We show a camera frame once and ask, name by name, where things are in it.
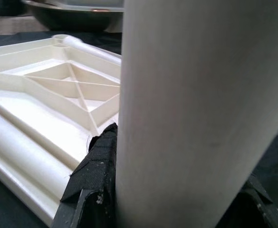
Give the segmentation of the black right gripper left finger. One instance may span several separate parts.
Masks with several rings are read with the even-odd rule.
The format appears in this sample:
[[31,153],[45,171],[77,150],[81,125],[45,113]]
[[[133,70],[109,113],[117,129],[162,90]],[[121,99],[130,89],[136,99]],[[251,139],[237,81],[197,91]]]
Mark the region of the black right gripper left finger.
[[114,228],[118,126],[90,141],[88,154],[70,175],[52,222],[54,228]]

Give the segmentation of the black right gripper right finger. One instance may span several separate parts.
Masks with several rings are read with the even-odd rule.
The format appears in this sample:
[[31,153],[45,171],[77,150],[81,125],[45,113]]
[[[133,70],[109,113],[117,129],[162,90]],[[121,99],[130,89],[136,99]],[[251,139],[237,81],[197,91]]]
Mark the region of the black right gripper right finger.
[[218,227],[278,228],[278,207],[255,175],[249,176]]

